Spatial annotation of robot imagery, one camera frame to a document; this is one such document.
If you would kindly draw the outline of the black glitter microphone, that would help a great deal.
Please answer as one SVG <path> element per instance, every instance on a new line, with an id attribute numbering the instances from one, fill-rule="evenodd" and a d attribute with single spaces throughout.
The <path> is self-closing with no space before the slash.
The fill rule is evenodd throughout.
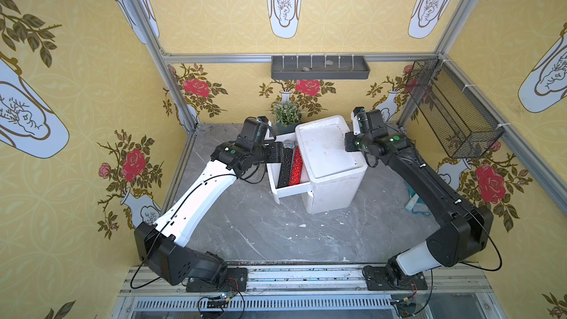
<path id="1" fill-rule="evenodd" d="M 285 140 L 283 142 L 283 157 L 281 160 L 277 188 L 286 188 L 289 186 L 294 152 L 295 140 Z"/>

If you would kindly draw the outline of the red glitter microphone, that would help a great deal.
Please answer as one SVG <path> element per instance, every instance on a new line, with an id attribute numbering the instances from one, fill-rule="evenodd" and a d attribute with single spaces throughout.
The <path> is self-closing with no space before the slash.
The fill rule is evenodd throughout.
<path id="1" fill-rule="evenodd" d="M 292 158 L 292 167 L 289 176 L 289 186 L 299 185 L 301 183 L 304 161 L 301 155 L 301 149 L 296 146 Z"/>

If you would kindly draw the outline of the white drawer cabinet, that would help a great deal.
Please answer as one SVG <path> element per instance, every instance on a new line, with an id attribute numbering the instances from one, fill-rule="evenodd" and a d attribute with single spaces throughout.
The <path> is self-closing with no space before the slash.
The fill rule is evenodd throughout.
<path id="1" fill-rule="evenodd" d="M 307 213 L 348 208 L 368 168 L 361 152 L 347 152 L 345 119 L 335 115 L 303 123 L 295 134 L 310 190 L 303 195 Z"/>

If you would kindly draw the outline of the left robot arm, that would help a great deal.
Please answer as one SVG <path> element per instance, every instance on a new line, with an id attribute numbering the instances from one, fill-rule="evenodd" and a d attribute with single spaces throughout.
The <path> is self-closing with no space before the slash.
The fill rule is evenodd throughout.
<path id="1" fill-rule="evenodd" d="M 178 202 L 152 224 L 137 226 L 134 238 L 141 264 L 171 285 L 195 279 L 216 288 L 223 286 L 226 261 L 211 252 L 190 249 L 190 238 L 233 183 L 255 184 L 253 177 L 259 168 L 281 162 L 283 151 L 267 117 L 247 118 L 235 140 L 215 147 L 203 172 Z"/>

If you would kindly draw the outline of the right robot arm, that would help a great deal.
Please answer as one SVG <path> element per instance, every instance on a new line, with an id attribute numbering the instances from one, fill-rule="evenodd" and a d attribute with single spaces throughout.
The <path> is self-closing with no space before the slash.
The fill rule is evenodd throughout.
<path id="1" fill-rule="evenodd" d="M 420 245 L 393 256 L 385 266 L 387 281 L 404 287 L 412 277 L 437 267 L 453 267 L 492 244 L 494 216 L 476 207 L 431 168 L 405 134 L 390 127 L 381 111 L 357 107 L 353 130 L 345 134 L 347 152 L 360 152 L 388 166 L 414 190 L 439 225 Z"/>

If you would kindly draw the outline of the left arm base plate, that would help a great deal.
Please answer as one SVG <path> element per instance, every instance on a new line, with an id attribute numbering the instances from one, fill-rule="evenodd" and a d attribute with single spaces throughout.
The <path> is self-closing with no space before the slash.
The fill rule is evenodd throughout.
<path id="1" fill-rule="evenodd" d="M 247 289 L 247 280 L 247 268 L 229 267 L 221 271 L 217 279 L 211 281 L 189 278 L 189 282 L 185 288 L 186 292 L 194 293 L 245 292 Z"/>

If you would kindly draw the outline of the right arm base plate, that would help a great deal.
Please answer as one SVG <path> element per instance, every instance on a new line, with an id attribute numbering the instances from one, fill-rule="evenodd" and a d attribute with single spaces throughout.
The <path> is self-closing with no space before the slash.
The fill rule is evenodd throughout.
<path id="1" fill-rule="evenodd" d="M 403 272 L 389 266 L 374 267 L 367 265 L 362 270 L 363 279 L 369 291 L 420 291 L 428 289 L 423 273 L 406 276 Z"/>

